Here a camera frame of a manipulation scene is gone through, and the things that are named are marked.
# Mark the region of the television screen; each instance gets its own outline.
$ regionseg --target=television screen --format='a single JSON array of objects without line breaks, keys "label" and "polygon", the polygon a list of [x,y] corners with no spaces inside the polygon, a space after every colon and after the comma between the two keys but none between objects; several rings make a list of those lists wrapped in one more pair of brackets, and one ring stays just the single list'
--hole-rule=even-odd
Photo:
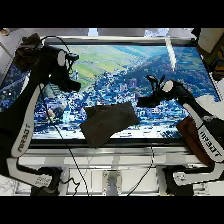
[{"label": "television screen", "polygon": [[[55,47],[66,50],[64,46]],[[195,47],[173,46],[175,62],[171,63],[166,46],[139,45],[69,45],[79,55],[71,79],[82,84],[80,92],[64,93],[48,84],[44,89],[45,102],[52,121],[63,138],[84,139],[79,125],[86,120],[84,108],[95,105],[131,101],[140,124],[115,133],[112,138],[178,138],[176,124],[188,113],[175,100],[163,101],[155,108],[136,107],[138,97],[152,93],[147,75],[182,82],[194,97],[217,92]],[[11,65],[0,89],[0,110],[9,107],[19,96],[25,77]],[[50,124],[39,97],[34,114],[33,139],[60,138]]]}]

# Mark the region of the robotic arm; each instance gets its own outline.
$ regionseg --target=robotic arm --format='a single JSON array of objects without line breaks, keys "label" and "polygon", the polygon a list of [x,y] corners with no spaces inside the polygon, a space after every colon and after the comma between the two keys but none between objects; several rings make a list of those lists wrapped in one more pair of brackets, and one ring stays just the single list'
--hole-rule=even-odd
[{"label": "robotic arm", "polygon": [[200,142],[207,155],[215,162],[214,169],[203,167],[174,172],[173,178],[176,184],[180,186],[222,179],[224,174],[224,121],[202,108],[181,83],[169,80],[160,87],[165,76],[162,77],[160,83],[154,76],[146,78],[153,86],[153,94],[149,97],[140,97],[137,106],[155,107],[162,100],[176,99],[191,114],[197,126]]},{"label": "robotic arm", "polygon": [[0,113],[0,174],[53,192],[58,186],[61,171],[45,168],[34,170],[19,165],[18,159],[30,144],[34,130],[34,109],[42,88],[50,82],[62,91],[80,90],[81,84],[69,78],[69,70],[79,56],[50,46],[35,51],[38,52],[38,59],[33,65],[27,86],[15,102]]}]

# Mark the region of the brown cloth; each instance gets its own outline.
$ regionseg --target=brown cloth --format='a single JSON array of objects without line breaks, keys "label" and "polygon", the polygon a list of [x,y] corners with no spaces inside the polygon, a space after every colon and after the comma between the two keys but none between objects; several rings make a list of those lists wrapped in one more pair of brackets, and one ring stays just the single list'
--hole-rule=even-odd
[{"label": "brown cloth", "polygon": [[87,143],[94,148],[102,146],[114,133],[139,123],[131,102],[87,107],[85,110],[87,121],[80,128]]},{"label": "brown cloth", "polygon": [[23,37],[22,40],[23,43],[15,52],[13,64],[21,71],[29,71],[39,58],[39,51],[34,49],[40,43],[40,37],[34,33],[29,37]]},{"label": "brown cloth", "polygon": [[214,167],[215,162],[206,154],[198,136],[198,130],[194,119],[190,116],[177,124],[177,130],[183,136],[189,149],[206,166]]}]

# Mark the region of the floor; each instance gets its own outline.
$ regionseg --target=floor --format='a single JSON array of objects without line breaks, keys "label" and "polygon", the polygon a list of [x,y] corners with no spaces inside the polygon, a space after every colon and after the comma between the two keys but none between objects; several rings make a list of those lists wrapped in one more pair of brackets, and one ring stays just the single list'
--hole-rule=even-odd
[{"label": "floor", "polygon": [[[7,48],[11,55],[14,54],[19,41],[24,36],[38,33],[40,36],[170,36],[193,38],[191,28],[9,28],[11,33],[7,37],[0,36],[0,42]],[[0,83],[1,74],[4,73],[10,56],[0,47]],[[219,89],[224,96],[224,80],[219,84]],[[13,181],[0,176],[0,195],[12,195]]]}]

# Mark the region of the landscape image on screen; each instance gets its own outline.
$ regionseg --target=landscape image on screen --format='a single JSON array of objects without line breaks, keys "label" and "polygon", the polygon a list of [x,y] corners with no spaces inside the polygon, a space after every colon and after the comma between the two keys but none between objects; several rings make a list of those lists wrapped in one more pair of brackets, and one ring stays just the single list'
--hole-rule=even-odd
[{"label": "landscape image on screen", "polygon": [[[66,50],[62,45],[54,46]],[[176,63],[166,46],[137,45],[69,45],[79,55],[70,78],[82,84],[80,92],[64,93],[48,84],[45,102],[51,120],[63,138],[84,139],[79,125],[86,120],[84,108],[95,105],[131,101],[140,124],[115,133],[112,138],[174,138],[181,135],[176,124],[189,114],[175,100],[162,101],[155,108],[136,107],[138,97],[149,96],[152,88],[147,75],[176,80],[194,97],[218,95],[195,47],[173,46]],[[11,65],[0,88],[0,111],[9,107],[19,96],[28,72],[22,73]],[[55,139],[59,134],[46,116],[42,100],[38,99],[34,114],[33,139]]]}]

